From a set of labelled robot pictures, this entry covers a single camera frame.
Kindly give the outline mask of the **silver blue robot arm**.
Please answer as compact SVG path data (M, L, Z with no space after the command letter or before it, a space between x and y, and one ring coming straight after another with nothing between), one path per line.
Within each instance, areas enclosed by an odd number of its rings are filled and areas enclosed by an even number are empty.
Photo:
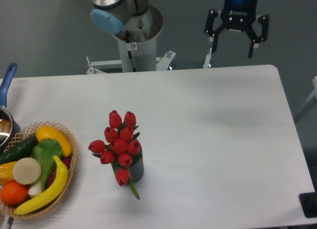
M149 0L91 0L91 19L97 27L126 43L141 43L162 30L162 16ZM258 0L225 0L221 11L210 9L204 33L216 52L219 34L224 30L245 32L250 41L248 57L268 37L269 15L256 15Z

